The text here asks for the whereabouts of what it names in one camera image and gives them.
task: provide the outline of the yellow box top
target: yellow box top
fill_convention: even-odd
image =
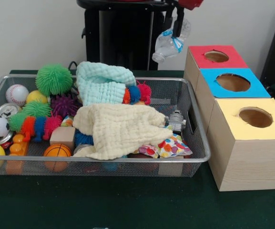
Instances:
[[[217,99],[236,140],[275,139],[275,99]]]

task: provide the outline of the green spiky ball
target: green spiky ball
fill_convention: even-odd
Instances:
[[[27,116],[28,115],[23,112],[11,116],[9,118],[10,130],[19,132]]]
[[[38,101],[31,101],[23,107],[22,112],[27,114],[28,116],[33,116],[36,118],[41,116],[50,116],[51,107],[50,104],[43,104]]]
[[[45,96],[66,93],[72,86],[71,72],[61,64],[45,65],[38,71],[36,85]]]

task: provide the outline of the purple spiky ball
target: purple spiky ball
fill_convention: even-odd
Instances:
[[[75,116],[77,110],[80,108],[77,98],[72,98],[71,95],[57,95],[51,100],[52,114],[54,116],[60,115],[62,118],[66,116]]]

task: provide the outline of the light blue cloth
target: light blue cloth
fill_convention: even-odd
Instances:
[[[77,86],[84,106],[121,104],[126,86],[136,85],[133,73],[124,67],[81,62],[77,67]]]

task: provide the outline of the metal basket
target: metal basket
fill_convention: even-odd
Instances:
[[[31,92],[36,90],[36,75],[8,75],[0,78],[0,106],[6,103],[6,90],[14,84],[22,84]],[[20,175],[62,176],[145,176],[192,177],[202,162],[210,158],[210,150],[203,129],[193,89],[186,80],[179,78],[136,78],[145,81],[152,89],[151,105],[169,116],[175,109],[181,110],[187,120],[183,138],[193,154],[188,159],[175,158],[118,158],[100,161],[86,157],[44,157],[48,141],[30,142],[27,156],[0,156],[4,161],[0,175],[7,175],[7,163],[23,163]],[[63,167],[61,172],[48,169],[51,165]]]

